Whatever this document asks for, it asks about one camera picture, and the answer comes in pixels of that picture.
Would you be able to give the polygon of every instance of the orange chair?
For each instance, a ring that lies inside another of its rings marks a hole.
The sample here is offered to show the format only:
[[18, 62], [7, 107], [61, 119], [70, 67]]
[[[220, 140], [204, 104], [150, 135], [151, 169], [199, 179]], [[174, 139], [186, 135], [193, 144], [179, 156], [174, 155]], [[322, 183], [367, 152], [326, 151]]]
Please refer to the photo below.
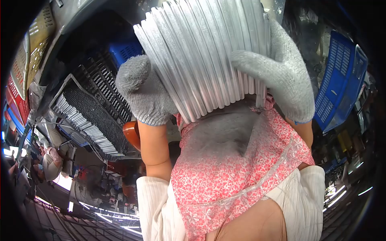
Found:
[[139, 138], [138, 122], [130, 121], [123, 125], [123, 134], [131, 145], [141, 152], [141, 141]]

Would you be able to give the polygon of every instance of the white ribbed sweater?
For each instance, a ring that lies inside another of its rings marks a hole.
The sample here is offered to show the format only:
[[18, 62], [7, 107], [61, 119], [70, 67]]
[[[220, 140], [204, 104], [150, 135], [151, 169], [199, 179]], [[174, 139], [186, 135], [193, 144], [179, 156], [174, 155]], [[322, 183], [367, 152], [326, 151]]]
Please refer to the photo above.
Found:
[[[323, 227], [324, 170], [295, 169], [266, 194], [283, 210], [287, 240], [319, 240]], [[182, 241], [185, 227], [171, 183], [155, 178], [137, 180], [139, 219], [145, 241]]]

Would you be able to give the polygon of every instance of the woman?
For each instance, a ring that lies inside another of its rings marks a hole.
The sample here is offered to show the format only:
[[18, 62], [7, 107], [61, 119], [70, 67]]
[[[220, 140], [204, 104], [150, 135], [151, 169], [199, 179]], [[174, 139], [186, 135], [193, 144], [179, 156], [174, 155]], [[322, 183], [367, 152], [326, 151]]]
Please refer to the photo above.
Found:
[[244, 99], [188, 125], [177, 115], [173, 169], [165, 123], [176, 107], [146, 56], [120, 67], [117, 88], [138, 119], [147, 171], [137, 180], [144, 240], [319, 240], [324, 171], [310, 151], [310, 78], [292, 39], [270, 25], [273, 59], [232, 53], [235, 68], [269, 88], [265, 111]]

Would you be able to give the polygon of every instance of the work glove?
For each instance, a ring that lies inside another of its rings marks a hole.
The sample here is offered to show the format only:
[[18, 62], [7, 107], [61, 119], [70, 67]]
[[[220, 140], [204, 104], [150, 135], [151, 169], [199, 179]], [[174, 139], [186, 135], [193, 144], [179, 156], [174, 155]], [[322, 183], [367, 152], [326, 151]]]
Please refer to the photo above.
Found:
[[271, 58], [248, 51], [232, 52], [232, 65], [262, 80], [283, 114], [295, 123], [307, 123], [315, 113], [310, 77], [301, 54], [275, 20], [271, 26]]
[[122, 64], [115, 85], [142, 123], [164, 125], [170, 114], [178, 113], [146, 55], [131, 57]]

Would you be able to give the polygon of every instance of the stack of tubes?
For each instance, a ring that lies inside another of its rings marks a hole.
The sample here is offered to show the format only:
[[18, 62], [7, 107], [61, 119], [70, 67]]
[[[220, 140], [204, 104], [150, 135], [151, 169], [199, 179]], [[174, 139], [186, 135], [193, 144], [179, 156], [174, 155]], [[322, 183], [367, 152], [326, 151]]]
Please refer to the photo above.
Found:
[[186, 123], [256, 94], [265, 84], [231, 66], [232, 51], [270, 57], [268, 14], [258, 0], [171, 0], [152, 8], [134, 32]]

